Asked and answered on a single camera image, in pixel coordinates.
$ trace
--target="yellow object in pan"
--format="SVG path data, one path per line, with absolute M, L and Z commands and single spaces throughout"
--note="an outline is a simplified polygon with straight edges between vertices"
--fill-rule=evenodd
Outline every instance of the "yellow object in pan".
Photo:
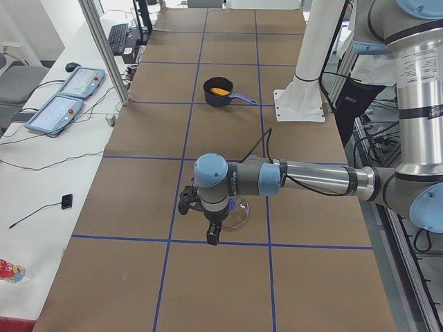
M 220 95 L 220 96 L 224 96 L 224 95 L 228 95 L 229 94 L 229 91 L 226 91 L 226 90 L 221 89 L 221 88 L 210 88 L 210 92 L 213 95 Z

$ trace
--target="plastic bottle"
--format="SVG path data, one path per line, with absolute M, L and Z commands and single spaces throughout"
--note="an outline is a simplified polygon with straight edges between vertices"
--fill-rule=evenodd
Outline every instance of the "plastic bottle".
M 11 284 L 27 284 L 33 278 L 33 273 L 23 266 L 15 265 L 4 259 L 0 259 L 0 280 Z

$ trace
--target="label sticker on robot arm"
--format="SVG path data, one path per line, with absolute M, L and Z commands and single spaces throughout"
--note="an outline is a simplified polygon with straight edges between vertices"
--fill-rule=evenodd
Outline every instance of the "label sticker on robot arm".
M 441 80 L 443 75 L 441 57 L 443 57 L 441 46 L 398 57 L 395 60 L 397 88 Z

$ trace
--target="white desk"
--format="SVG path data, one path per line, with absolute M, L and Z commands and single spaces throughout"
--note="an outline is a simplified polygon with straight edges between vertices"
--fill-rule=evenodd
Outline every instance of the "white desk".
M 112 25 L 123 21 L 126 18 L 122 12 L 107 13 L 102 18 L 105 33 Z M 64 67 L 68 62 L 106 69 L 86 24 L 79 29 L 43 82 L 66 79 L 69 74 Z M 126 65 L 121 57 L 116 57 L 116 62 L 122 73 Z M 83 111 L 95 104 L 111 86 L 110 78 L 106 77 L 100 88 L 86 101 Z M 25 107 L 41 107 L 59 87 L 60 84 L 49 84 L 37 89 Z M 72 124 L 57 138 L 41 136 L 0 145 L 0 159 L 38 168 L 71 156 L 103 151 L 112 132 L 105 115 L 117 113 L 118 102 L 117 93 L 112 90 L 94 109 L 94 116 L 90 120 Z M 19 125 L 12 124 L 5 135 L 12 134 Z M 0 143 L 34 135 L 23 127 L 13 137 L 2 138 Z M 35 275 L 31 283 L 22 286 L 0 282 L 0 316 L 27 320 L 39 317 L 100 161 L 101 156 L 87 156 L 38 172 L 0 163 L 0 258 L 23 265 Z M 37 208 L 60 202 L 65 194 L 73 194 L 71 209 L 61 210 L 59 205 L 43 209 L 13 229 L 8 229 L 9 225 Z

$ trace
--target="computer mouse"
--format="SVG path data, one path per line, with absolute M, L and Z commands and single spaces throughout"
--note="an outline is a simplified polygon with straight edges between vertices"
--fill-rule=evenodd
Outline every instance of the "computer mouse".
M 81 66 L 81 64 L 78 64 L 77 62 L 69 62 L 66 65 L 66 67 L 64 67 L 64 70 L 67 71 L 68 73 L 71 73 L 72 71 L 74 71 L 74 69 L 76 69 L 79 66 Z

